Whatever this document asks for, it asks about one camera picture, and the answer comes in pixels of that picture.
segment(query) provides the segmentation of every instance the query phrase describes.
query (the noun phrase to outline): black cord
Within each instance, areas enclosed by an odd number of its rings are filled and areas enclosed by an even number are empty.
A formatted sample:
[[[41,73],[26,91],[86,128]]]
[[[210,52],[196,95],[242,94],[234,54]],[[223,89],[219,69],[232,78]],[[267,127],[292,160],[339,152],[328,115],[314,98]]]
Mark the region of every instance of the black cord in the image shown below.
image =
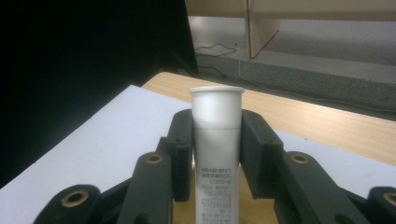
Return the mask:
[[[197,54],[197,50],[199,50],[199,49],[213,49],[215,46],[222,46],[222,47],[224,47],[225,49],[229,49],[230,51],[225,52],[225,53],[221,53],[221,54],[218,54],[218,55],[212,55],[212,54]],[[227,47],[227,46],[224,46],[224,45],[222,45],[222,44],[217,43],[217,44],[214,44],[214,45],[212,45],[212,46],[210,46],[210,47],[199,47],[199,48],[196,48],[196,49],[195,49],[195,56],[196,56],[196,57],[200,57],[200,56],[209,56],[209,57],[216,57],[216,58],[217,58],[217,57],[224,56],[224,55],[227,55],[227,54],[231,54],[231,53],[234,53],[234,52],[236,52],[236,49],[230,48],[230,47]]]

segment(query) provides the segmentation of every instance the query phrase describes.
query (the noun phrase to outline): wooden table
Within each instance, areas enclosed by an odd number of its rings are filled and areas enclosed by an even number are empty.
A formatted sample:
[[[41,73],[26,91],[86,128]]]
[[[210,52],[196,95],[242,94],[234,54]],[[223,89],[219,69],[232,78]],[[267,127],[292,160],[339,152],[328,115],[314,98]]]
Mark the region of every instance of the wooden table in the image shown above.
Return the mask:
[[[215,85],[219,84],[161,73],[143,88],[190,102],[190,88]],[[394,121],[249,90],[243,94],[242,102],[243,108],[261,114],[273,129],[396,165]],[[277,223],[274,201],[252,200],[243,172],[240,176],[239,223]],[[195,223],[194,204],[193,195],[187,203],[176,203],[174,223]]]

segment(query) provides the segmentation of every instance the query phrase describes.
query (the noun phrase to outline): metal screw hole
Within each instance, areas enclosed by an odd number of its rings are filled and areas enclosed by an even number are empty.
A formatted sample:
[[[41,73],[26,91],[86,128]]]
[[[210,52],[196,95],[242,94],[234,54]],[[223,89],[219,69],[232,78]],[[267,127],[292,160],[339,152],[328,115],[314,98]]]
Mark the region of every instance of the metal screw hole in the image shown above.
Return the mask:
[[[162,156],[157,155],[157,154],[154,154],[154,155],[149,156],[149,157],[146,159],[146,162],[153,164],[153,163],[158,163],[158,162],[160,162],[160,161],[162,161],[162,160],[163,160],[163,157],[162,157]]]
[[[78,189],[68,193],[61,200],[63,207],[75,207],[87,201],[90,193],[85,189]]]
[[[301,164],[305,164],[309,162],[309,159],[306,156],[300,154],[291,155],[291,159]]]

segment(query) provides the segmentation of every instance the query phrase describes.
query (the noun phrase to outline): white plastic tube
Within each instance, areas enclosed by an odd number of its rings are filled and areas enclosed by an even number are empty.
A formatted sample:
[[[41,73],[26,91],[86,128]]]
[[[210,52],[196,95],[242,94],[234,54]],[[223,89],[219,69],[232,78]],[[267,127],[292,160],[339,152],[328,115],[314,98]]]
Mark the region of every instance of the white plastic tube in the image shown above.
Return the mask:
[[[237,87],[190,90],[196,224],[238,223],[242,93]]]

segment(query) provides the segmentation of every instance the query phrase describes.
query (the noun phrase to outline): black plastic part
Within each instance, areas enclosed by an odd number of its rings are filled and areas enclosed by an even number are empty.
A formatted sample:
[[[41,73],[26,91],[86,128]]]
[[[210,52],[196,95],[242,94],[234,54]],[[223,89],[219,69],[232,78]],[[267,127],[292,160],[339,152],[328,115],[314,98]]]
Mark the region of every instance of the black plastic part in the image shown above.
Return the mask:
[[[396,189],[372,188],[365,205],[365,214],[374,224],[396,223]]]
[[[345,193],[327,175],[318,162],[302,152],[287,152],[279,169],[281,181],[291,197],[282,201],[285,192],[279,192],[276,201],[295,207],[302,223],[369,223]],[[282,215],[282,206],[276,207],[276,215]]]
[[[161,138],[157,151],[166,152],[172,160],[173,198],[186,202],[191,191],[192,114],[182,110],[172,119],[168,136]]]
[[[131,178],[118,224],[172,223],[171,159],[161,151],[139,158]]]
[[[100,224],[113,224],[117,222],[130,182],[131,178],[102,193],[102,200],[99,206],[100,213],[102,214]]]
[[[257,113],[242,111],[240,162],[254,199],[274,198],[283,142]]]
[[[35,220],[35,224],[89,224],[100,220],[96,213],[100,191],[91,185],[75,185],[55,195]]]

